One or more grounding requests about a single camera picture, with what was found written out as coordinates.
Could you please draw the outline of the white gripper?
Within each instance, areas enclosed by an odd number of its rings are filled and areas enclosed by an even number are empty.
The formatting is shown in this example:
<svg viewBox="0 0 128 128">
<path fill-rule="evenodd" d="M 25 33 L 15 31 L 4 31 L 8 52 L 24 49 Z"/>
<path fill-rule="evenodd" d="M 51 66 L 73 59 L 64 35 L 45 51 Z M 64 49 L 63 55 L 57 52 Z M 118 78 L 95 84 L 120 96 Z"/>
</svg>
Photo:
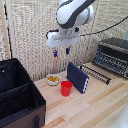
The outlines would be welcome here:
<svg viewBox="0 0 128 128">
<path fill-rule="evenodd" d="M 79 29 L 56 29 L 50 30 L 47 34 L 46 45 L 49 48 L 56 48 L 61 46 L 71 46 L 79 41 Z M 58 57 L 58 50 L 54 50 L 54 57 Z M 70 48 L 66 48 L 66 54 L 69 55 Z"/>
</svg>

